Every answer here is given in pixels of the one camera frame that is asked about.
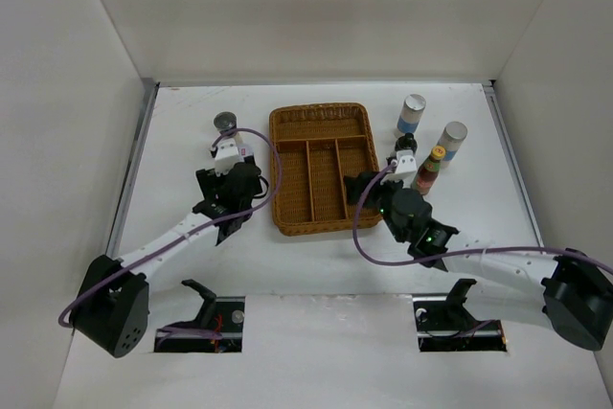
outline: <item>table surface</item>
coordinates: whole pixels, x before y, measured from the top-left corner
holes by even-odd
[[[360,102],[382,166],[411,93],[427,99],[416,133],[418,162],[446,123],[468,127],[461,150],[427,196],[433,217],[500,244],[536,244],[483,87],[382,82],[161,89],[119,254],[168,230],[201,199],[194,172],[213,165],[217,112],[233,111],[239,125],[267,133],[277,107]],[[243,139],[268,171],[265,145]],[[374,256],[407,257],[406,245],[395,243],[382,223],[360,236]],[[394,294],[446,291],[459,277],[420,266],[371,265],[354,250],[350,231],[285,237],[264,209],[189,268],[181,278],[217,295],[249,295],[245,352],[152,355],[154,329],[194,316],[200,303],[181,287],[156,293],[148,334],[127,357],[114,360],[76,334],[56,407],[98,407],[102,396],[119,407],[169,407],[203,395],[215,408],[610,407],[594,355],[546,329],[507,322],[508,353],[419,353],[410,298]],[[326,296],[339,294],[373,295]],[[342,319],[348,316],[349,323]],[[347,327],[355,341],[346,340]]]

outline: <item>yellow bottle cap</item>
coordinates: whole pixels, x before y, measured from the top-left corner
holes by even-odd
[[[432,155],[432,158],[434,158],[435,160],[442,160],[445,154],[446,151],[443,146],[434,146],[432,148],[432,152],[430,152],[430,155]]]

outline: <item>brown tray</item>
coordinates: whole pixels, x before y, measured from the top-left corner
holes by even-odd
[[[272,213],[281,233],[291,236],[351,229],[355,206],[346,204],[343,176],[378,171],[364,106],[335,102],[273,110],[270,140],[283,165],[282,186]],[[271,171],[274,188],[274,158]],[[380,220],[375,210],[363,210],[359,227],[373,227]]]

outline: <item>white wall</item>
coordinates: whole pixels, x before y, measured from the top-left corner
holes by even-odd
[[[612,81],[613,0],[544,0],[496,84],[545,241],[609,263]],[[613,336],[599,361],[612,395]]]
[[[541,0],[102,0],[158,80],[495,79]]]
[[[143,87],[100,0],[0,0],[0,405],[51,407]]]

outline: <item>silver can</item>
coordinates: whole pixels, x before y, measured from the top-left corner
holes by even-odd
[[[405,98],[397,123],[397,136],[415,133],[420,124],[421,114],[425,109],[425,98],[422,95],[409,95]]]
[[[458,153],[467,134],[468,128],[462,122],[449,122],[447,124],[437,143],[439,146],[443,146],[446,151],[444,158],[441,160],[441,168],[449,166],[449,162]]]

